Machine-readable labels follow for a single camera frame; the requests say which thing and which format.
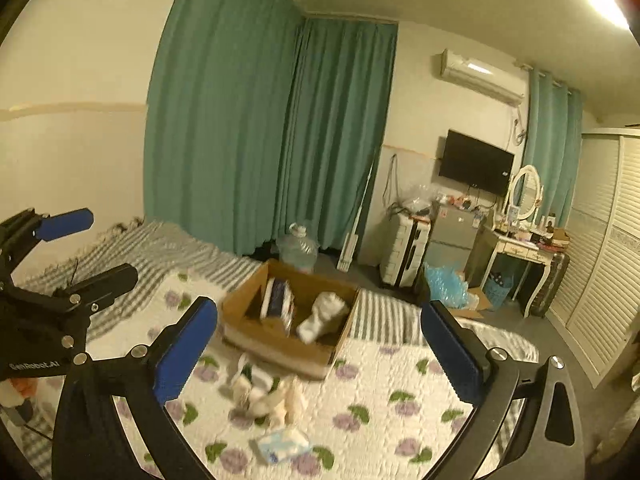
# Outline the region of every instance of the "green curtain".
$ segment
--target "green curtain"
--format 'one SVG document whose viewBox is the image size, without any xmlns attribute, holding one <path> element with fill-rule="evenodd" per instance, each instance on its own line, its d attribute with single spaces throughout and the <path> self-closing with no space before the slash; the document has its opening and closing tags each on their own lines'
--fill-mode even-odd
<svg viewBox="0 0 640 480">
<path fill-rule="evenodd" d="M 397 36 L 397 25 L 306 20 L 280 165 L 281 229 L 305 221 L 322 247 L 342 247 L 382 144 Z"/>
<path fill-rule="evenodd" d="M 273 237 L 303 19 L 292 0 L 175 0 L 156 54 L 145 212 L 238 254 Z"/>
<path fill-rule="evenodd" d="M 580 158 L 582 97 L 566 85 L 554 85 L 550 73 L 533 69 L 529 77 L 529 127 L 525 164 L 532 164 L 545 187 L 542 215 L 555 213 L 564 226 L 574 196 Z"/>
</svg>

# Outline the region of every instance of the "cardboard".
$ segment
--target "cardboard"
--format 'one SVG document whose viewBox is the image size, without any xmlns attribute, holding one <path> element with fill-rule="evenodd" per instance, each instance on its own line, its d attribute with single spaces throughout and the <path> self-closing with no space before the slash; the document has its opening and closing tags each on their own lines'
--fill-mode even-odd
<svg viewBox="0 0 640 480">
<path fill-rule="evenodd" d="M 290 335 L 281 323 L 260 320 L 260 306 L 269 278 L 287 280 L 294 297 L 295 313 Z M 334 292 L 350 308 L 338 332 L 304 344 L 296 328 L 311 315 L 311 307 L 320 292 Z M 295 370 L 301 375 L 323 379 L 331 371 L 351 329 L 354 305 L 359 289 L 347 283 L 304 274 L 277 260 L 268 260 L 222 302 L 225 338 L 258 357 Z"/>
<path fill-rule="evenodd" d="M 418 273 L 418 278 L 416 279 L 414 292 L 416 293 L 416 304 L 418 306 L 423 303 L 429 301 L 431 299 L 429 286 L 427 285 L 427 279 L 424 276 L 423 272 Z M 478 308 L 475 310 L 468 310 L 466 308 L 447 308 L 447 310 L 454 317 L 464 317 L 466 319 L 483 319 L 484 316 L 480 314 L 481 310 L 485 310 L 491 307 L 491 303 L 482 292 L 482 289 L 478 286 L 474 288 L 470 288 L 469 292 L 475 294 L 479 298 Z"/>
<path fill-rule="evenodd" d="M 551 240 L 552 245 L 555 245 L 557 247 L 568 247 L 570 240 L 571 237 L 569 236 L 569 233 L 567 233 L 567 231 L 565 231 L 561 227 L 557 227 L 554 229 L 554 236 Z"/>
</svg>

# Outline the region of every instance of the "wall-mounted tv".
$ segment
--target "wall-mounted tv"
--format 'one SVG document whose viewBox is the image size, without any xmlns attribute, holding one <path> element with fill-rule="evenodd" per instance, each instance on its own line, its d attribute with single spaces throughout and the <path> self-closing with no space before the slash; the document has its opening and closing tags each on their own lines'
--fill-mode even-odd
<svg viewBox="0 0 640 480">
<path fill-rule="evenodd" d="M 449 130 L 440 162 L 440 176 L 504 196 L 512 165 L 513 153 Z"/>
</svg>

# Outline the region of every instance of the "luggage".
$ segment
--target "luggage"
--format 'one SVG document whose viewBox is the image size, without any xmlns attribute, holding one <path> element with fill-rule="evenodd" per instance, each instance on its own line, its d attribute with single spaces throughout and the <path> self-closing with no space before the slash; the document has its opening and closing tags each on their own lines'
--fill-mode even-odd
<svg viewBox="0 0 640 480">
<path fill-rule="evenodd" d="M 529 310 L 531 315 L 545 317 L 546 311 L 551 306 L 551 301 L 556 295 L 558 287 L 560 287 L 562 278 L 569 266 L 569 261 L 570 258 L 567 253 L 556 253 L 554 255 L 554 259 L 551 261 L 551 272 L 549 272 L 546 282 L 542 285 L 539 293 L 536 294 L 536 297 L 531 303 L 531 308 Z M 529 269 L 529 273 L 525 278 L 517 297 L 522 313 L 524 313 L 527 302 L 538 285 L 540 277 L 542 277 L 543 270 L 543 266 L 534 264 L 532 264 Z"/>
</svg>

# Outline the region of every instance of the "blue basket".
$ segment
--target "blue basket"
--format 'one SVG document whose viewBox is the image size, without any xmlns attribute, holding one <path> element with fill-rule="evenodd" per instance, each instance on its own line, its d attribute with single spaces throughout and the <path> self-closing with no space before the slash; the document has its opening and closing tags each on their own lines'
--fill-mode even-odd
<svg viewBox="0 0 640 480">
<path fill-rule="evenodd" d="M 489 302 L 494 306 L 491 310 L 496 310 L 502 306 L 504 300 L 507 299 L 507 295 L 513 286 L 513 278 L 505 278 L 504 285 L 500 286 L 497 282 L 494 282 L 491 278 L 486 279 L 486 283 L 482 288 L 484 295 Z"/>
</svg>

